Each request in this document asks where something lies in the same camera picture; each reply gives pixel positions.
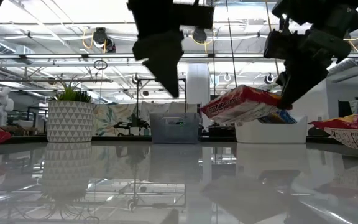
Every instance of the ceiling light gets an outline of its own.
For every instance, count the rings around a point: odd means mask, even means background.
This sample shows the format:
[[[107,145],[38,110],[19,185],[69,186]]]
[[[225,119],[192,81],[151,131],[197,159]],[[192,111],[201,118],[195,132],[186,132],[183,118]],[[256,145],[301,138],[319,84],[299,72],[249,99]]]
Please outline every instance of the ceiling light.
[[[89,58],[134,58],[133,54],[89,54]]]
[[[26,55],[27,58],[82,58],[81,55],[72,54],[72,55]]]
[[[33,96],[38,96],[38,97],[42,97],[42,98],[45,98],[46,96],[43,96],[43,95],[41,95],[41,94],[39,94],[39,93],[33,93],[33,92],[29,92],[29,94],[30,95],[33,95]]]
[[[86,52],[87,54],[89,54],[90,52],[89,51],[87,51],[86,49],[80,49],[80,51],[84,51],[84,52]]]
[[[23,90],[23,91],[54,91],[54,90]]]
[[[263,58],[263,54],[215,54],[215,57]]]
[[[19,59],[18,55],[0,55],[0,59]]]
[[[231,76],[227,73],[225,76],[224,76],[224,81],[228,82],[231,80]]]
[[[13,88],[25,88],[24,85],[14,83],[14,82],[0,82],[0,85],[9,86]]]
[[[208,57],[208,54],[183,54],[182,58],[198,58],[198,57]]]

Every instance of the geometric patterned pot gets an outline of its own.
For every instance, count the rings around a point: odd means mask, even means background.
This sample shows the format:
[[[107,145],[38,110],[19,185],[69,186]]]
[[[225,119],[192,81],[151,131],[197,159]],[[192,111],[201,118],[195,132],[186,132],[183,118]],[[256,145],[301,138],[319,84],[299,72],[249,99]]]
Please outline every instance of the geometric patterned pot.
[[[93,104],[49,101],[48,142],[90,142],[93,135]]]
[[[42,193],[54,200],[85,196],[91,178],[90,142],[48,143],[42,174]]]

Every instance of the glossy table surface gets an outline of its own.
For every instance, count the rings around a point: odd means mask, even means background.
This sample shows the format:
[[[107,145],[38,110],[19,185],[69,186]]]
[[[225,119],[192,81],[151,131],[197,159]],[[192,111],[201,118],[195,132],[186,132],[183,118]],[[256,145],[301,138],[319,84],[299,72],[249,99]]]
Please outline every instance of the glossy table surface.
[[[358,223],[358,157],[329,144],[0,146],[0,223]]]

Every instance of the white column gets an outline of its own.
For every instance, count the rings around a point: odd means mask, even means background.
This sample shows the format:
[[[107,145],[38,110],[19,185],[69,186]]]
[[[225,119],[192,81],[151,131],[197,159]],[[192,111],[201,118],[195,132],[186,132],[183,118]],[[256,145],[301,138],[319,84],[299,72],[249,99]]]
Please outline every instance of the white column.
[[[189,64],[186,77],[187,103],[207,104],[210,97],[208,64]],[[206,128],[210,124],[209,119],[203,115],[203,126]]]
[[[327,82],[323,80],[294,102],[290,113],[296,117],[307,116],[308,122],[325,120],[329,118],[328,106]]]

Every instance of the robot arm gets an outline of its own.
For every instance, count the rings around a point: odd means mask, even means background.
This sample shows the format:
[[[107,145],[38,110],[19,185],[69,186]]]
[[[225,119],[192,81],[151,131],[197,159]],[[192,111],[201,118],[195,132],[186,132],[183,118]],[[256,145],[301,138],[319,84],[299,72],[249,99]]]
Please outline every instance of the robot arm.
[[[0,126],[6,124],[7,111],[12,111],[14,102],[9,98],[8,94],[11,92],[9,87],[0,87]]]
[[[264,57],[285,60],[285,71],[277,84],[282,86],[281,108],[287,108],[327,77],[327,68],[336,57],[344,60],[351,52],[345,35],[358,29],[358,0],[279,0],[272,14],[284,21],[281,32],[269,33]],[[291,33],[289,20],[312,24],[305,34]]]

